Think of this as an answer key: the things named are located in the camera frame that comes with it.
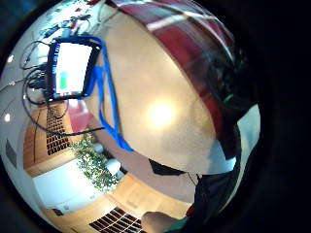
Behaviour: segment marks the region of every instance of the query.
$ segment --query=person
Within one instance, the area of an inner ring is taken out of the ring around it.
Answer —
[[[142,229],[147,233],[177,233],[184,227],[191,213],[193,205],[189,207],[185,217],[176,219],[161,212],[145,212],[141,218]]]

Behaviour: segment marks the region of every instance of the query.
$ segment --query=black cable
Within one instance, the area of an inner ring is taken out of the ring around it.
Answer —
[[[29,83],[30,81],[31,81],[31,80],[26,81],[26,87],[28,86],[28,83]],[[45,104],[46,104],[45,101],[39,102],[39,103],[33,101],[33,100],[29,97],[28,88],[25,90],[25,96],[26,96],[28,102],[30,102],[30,103],[33,104],[33,105],[42,106],[42,105],[45,105]]]
[[[28,61],[30,60],[30,56],[31,56],[32,52],[37,48],[38,44],[43,44],[43,45],[46,45],[46,46],[50,46],[50,44],[44,43],[44,42],[42,42],[42,41],[34,41],[34,42],[31,42],[30,44],[28,44],[28,45],[26,46],[26,48],[22,51],[21,56],[20,56],[20,58],[19,58],[19,69],[21,69],[21,70],[29,70],[29,69],[33,69],[33,68],[37,68],[37,67],[38,67],[38,66],[29,66],[29,67],[26,67],[26,64],[27,64]],[[31,49],[30,53],[27,55],[27,58],[23,61],[23,64],[22,64],[23,57],[24,57],[26,51],[27,51],[31,46],[33,46],[33,47],[32,47],[32,49]]]
[[[94,132],[94,131],[97,131],[97,130],[105,129],[104,127],[100,127],[100,128],[89,129],[89,130],[86,130],[86,131],[83,131],[83,132],[65,134],[65,133],[57,133],[57,132],[50,131],[46,127],[44,127],[41,124],[39,124],[38,122],[36,122],[36,120],[31,116],[31,114],[27,110],[27,107],[26,107],[26,104],[25,104],[25,100],[23,99],[23,94],[24,94],[25,89],[26,89],[26,81],[29,79],[29,74],[25,78],[25,82],[22,85],[21,104],[22,104],[22,107],[24,108],[26,114],[30,118],[31,122],[34,123],[35,125],[37,125],[38,128],[40,128],[41,130],[45,131],[47,134],[52,134],[52,135],[55,135],[55,136],[58,136],[58,137],[72,137],[72,136],[83,135],[83,134],[86,134],[86,133],[90,133],[90,132]]]
[[[194,186],[196,186],[196,183],[193,181],[192,177],[190,176],[189,172],[187,172],[189,178],[191,179],[192,183],[194,184]]]

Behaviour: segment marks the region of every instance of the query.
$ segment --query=ceiling light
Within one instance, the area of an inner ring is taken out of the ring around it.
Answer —
[[[13,58],[14,58],[14,56],[10,55],[9,58],[8,58],[8,62],[11,63],[13,61]]]
[[[10,114],[5,114],[4,115],[4,121],[10,122],[11,121],[11,115]]]

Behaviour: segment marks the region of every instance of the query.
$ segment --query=green plant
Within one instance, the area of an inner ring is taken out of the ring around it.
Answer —
[[[91,135],[85,134],[81,141],[70,146],[70,150],[75,153],[79,168],[94,187],[105,193],[110,192],[116,188],[118,179],[105,167],[107,158],[94,150],[90,139]]]

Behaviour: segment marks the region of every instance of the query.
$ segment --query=dark background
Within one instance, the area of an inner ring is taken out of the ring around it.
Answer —
[[[57,1],[0,1],[3,68],[36,16]],[[231,30],[258,72],[262,133],[248,179],[204,232],[300,232],[309,214],[309,14],[298,1],[200,1]],[[52,232],[0,166],[1,232]]]

